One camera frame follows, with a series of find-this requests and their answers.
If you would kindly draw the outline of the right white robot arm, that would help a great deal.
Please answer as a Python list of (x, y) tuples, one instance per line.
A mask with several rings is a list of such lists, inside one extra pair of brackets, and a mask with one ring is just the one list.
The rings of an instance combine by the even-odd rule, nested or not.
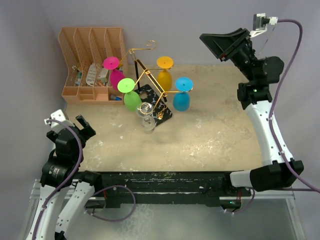
[(276, 99), (270, 93), (270, 85), (280, 81), (284, 62), (278, 56), (257, 58), (246, 28), (226, 34), (203, 33), (199, 38), (217, 59), (232, 61), (247, 78), (246, 83), (238, 84), (237, 99), (253, 125), (262, 156), (261, 167), (231, 172), (222, 183), (223, 192), (233, 196), (240, 187), (257, 192), (290, 187), (304, 165), (285, 144), (272, 109)]

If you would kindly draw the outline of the yellow wine glass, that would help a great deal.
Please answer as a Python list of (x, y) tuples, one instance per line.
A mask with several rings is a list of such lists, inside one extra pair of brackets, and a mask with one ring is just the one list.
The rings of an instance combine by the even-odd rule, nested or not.
[(157, 82), (165, 92), (170, 91), (173, 81), (169, 70), (174, 66), (173, 59), (169, 56), (161, 56), (157, 59), (156, 64), (162, 69), (157, 76)]

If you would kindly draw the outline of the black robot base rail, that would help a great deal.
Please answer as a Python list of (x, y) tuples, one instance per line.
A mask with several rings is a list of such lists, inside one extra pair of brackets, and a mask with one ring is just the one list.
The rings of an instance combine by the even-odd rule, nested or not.
[(228, 171), (101, 171), (101, 193), (94, 200), (106, 208), (122, 204), (205, 205), (240, 208), (250, 197), (245, 187), (231, 185)]

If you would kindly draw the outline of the blue wine glass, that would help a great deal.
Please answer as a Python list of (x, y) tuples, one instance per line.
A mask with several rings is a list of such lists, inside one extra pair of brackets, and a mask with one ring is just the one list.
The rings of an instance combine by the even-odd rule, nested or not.
[(179, 92), (174, 95), (173, 107), (180, 112), (187, 111), (190, 107), (189, 92), (193, 89), (193, 81), (188, 77), (180, 77), (175, 81), (175, 87)]

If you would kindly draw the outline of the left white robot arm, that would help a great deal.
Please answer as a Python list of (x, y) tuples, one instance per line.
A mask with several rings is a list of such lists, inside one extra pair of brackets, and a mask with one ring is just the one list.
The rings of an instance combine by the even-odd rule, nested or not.
[(76, 120), (82, 128), (59, 109), (44, 121), (50, 126), (46, 136), (55, 148), (42, 167), (39, 202), (26, 237), (28, 240), (68, 239), (76, 219), (85, 212), (89, 198), (103, 191), (99, 173), (78, 172), (84, 160), (86, 142), (96, 135), (96, 131), (82, 115)]

